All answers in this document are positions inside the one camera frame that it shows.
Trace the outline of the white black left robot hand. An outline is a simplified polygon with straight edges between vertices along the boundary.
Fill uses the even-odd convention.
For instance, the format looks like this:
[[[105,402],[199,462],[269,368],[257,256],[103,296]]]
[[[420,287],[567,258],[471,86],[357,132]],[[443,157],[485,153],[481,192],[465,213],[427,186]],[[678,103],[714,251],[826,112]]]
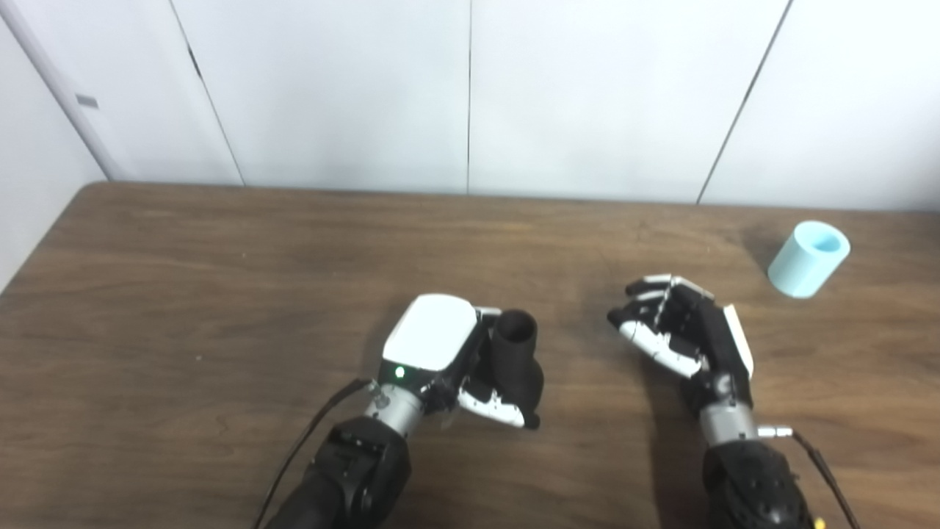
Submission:
[[[423,417],[455,409],[537,430],[544,388],[537,341],[536,319],[523,309],[420,295],[385,341],[366,415],[404,438]]]

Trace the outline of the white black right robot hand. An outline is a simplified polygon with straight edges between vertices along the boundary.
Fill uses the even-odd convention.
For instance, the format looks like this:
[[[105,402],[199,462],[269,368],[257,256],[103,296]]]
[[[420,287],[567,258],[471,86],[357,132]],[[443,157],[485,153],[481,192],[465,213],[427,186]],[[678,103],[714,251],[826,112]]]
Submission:
[[[707,406],[754,408],[754,359],[736,309],[682,276],[644,276],[607,320],[655,364],[679,376],[679,394],[698,415]]]

